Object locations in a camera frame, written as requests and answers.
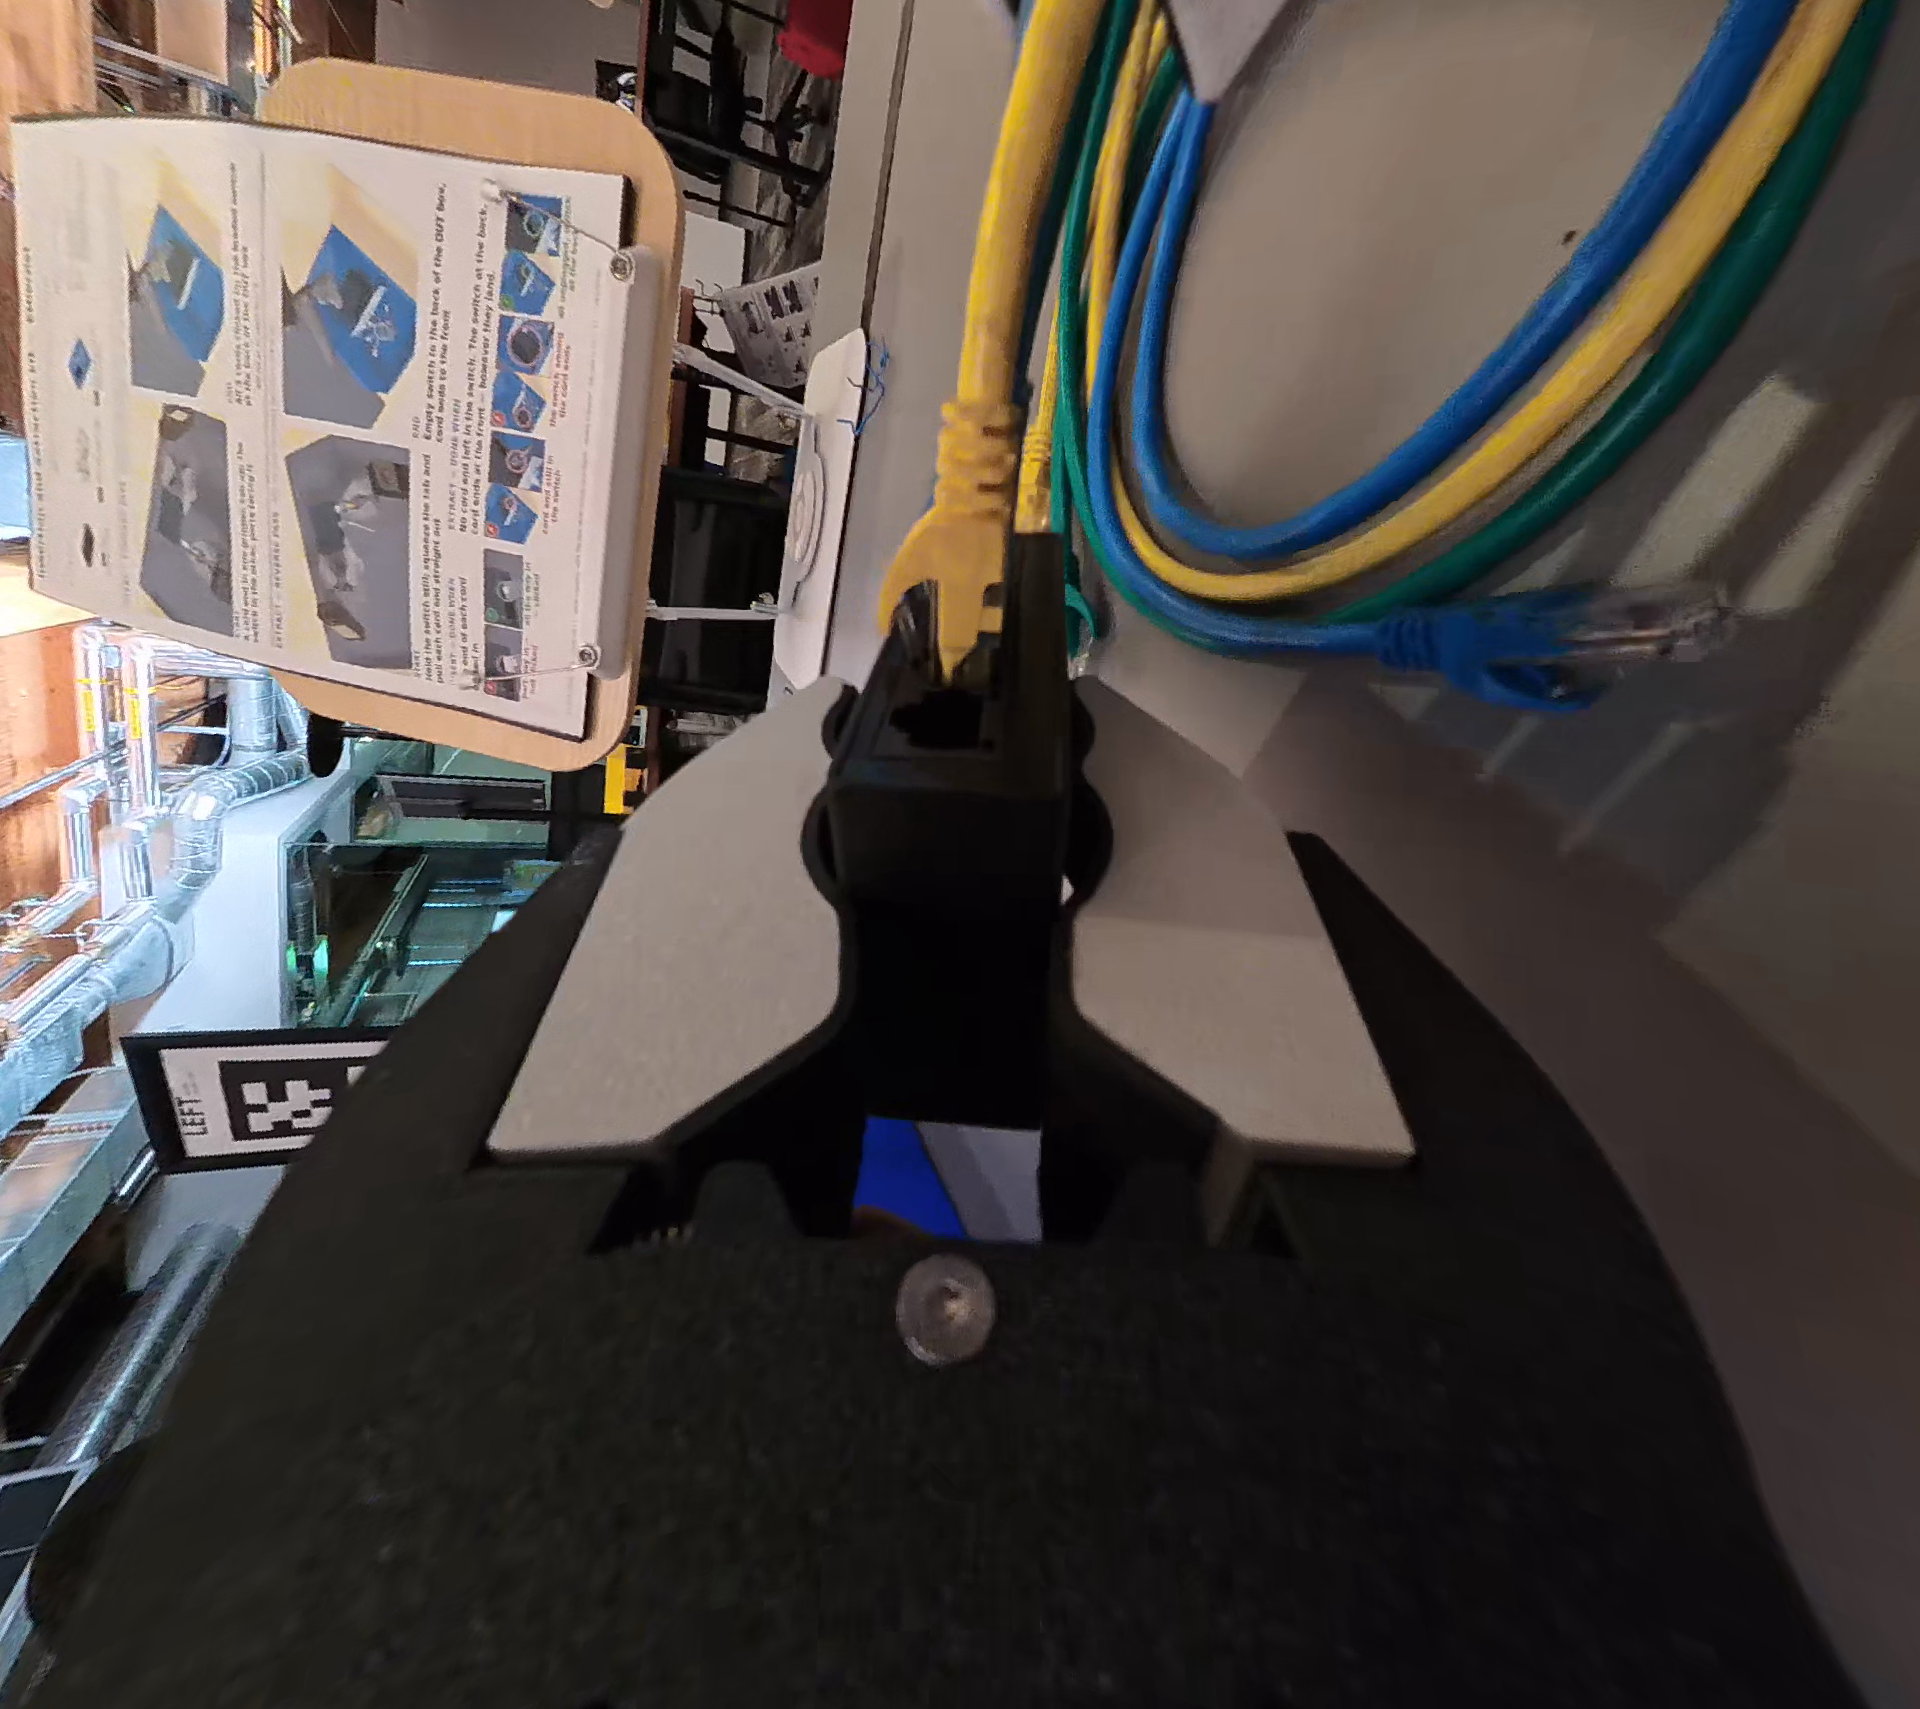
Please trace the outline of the black network switch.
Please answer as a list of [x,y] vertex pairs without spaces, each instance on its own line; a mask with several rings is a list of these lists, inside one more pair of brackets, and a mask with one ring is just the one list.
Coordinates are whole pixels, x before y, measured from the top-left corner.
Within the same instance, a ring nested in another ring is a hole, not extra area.
[[1058,535],[1015,535],[999,633],[949,676],[908,592],[837,725],[823,855],[883,1116],[1041,1128],[1081,761],[1063,578]]

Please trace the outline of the black and white tag sign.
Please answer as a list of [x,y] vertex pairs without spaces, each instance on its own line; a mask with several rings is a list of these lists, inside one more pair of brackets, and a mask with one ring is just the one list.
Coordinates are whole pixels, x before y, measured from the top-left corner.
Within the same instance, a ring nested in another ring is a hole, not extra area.
[[286,1166],[390,1034],[372,1023],[128,1034],[121,1056],[156,1171]]

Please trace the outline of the hanging printed paper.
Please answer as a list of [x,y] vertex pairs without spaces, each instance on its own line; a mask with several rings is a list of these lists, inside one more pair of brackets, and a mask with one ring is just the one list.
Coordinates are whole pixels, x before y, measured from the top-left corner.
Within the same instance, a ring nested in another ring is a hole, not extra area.
[[813,307],[822,266],[790,266],[722,288],[718,307],[737,370],[772,391],[801,391],[813,364]]

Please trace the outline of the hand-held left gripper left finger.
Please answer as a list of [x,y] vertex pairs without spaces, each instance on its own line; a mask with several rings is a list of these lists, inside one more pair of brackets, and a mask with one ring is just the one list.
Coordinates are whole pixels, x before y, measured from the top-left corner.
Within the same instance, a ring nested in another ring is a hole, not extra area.
[[708,1167],[761,1166],[799,1226],[847,1233],[862,1113],[797,1072],[841,999],[801,833],[844,696],[819,676],[777,698],[627,818],[493,1119],[497,1163],[621,1163],[675,1206]]

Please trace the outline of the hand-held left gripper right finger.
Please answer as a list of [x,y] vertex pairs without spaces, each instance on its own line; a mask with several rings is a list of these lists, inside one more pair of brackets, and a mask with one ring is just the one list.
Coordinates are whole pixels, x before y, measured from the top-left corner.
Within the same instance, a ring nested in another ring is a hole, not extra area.
[[1282,1167],[1403,1176],[1417,1147],[1284,830],[1178,732],[1073,690],[1084,758],[1044,1113],[1044,1233],[1128,1213],[1232,1237]]

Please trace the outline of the blue plastic bin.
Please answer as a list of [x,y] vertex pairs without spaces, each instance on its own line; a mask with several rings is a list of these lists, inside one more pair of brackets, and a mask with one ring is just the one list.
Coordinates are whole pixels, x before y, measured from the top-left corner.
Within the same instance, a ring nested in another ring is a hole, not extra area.
[[931,1239],[969,1237],[912,1122],[865,1119],[851,1210],[861,1226],[888,1226]]

